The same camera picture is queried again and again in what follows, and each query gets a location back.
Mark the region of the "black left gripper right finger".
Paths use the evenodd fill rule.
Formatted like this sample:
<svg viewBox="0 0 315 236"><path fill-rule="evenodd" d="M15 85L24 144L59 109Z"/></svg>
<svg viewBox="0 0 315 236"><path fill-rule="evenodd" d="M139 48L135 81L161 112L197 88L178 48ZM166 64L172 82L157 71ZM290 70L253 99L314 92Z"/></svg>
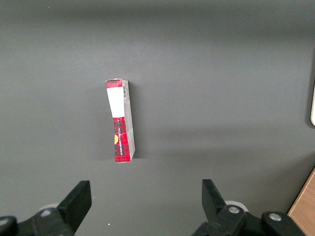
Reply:
<svg viewBox="0 0 315 236"><path fill-rule="evenodd" d="M253 216L236 204L227 204L211 179L202 181L202 206L207 218L194 236L303 236L286 214L264 212Z"/></svg>

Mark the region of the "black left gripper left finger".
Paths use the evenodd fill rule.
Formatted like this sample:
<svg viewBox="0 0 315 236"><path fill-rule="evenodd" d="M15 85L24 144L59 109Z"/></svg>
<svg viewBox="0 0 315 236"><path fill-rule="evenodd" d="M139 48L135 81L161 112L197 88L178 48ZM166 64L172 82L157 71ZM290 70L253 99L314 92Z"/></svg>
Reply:
<svg viewBox="0 0 315 236"><path fill-rule="evenodd" d="M57 206L45 207L18 222L15 216L0 218L2 236L73 236L92 206L91 184L80 181Z"/></svg>

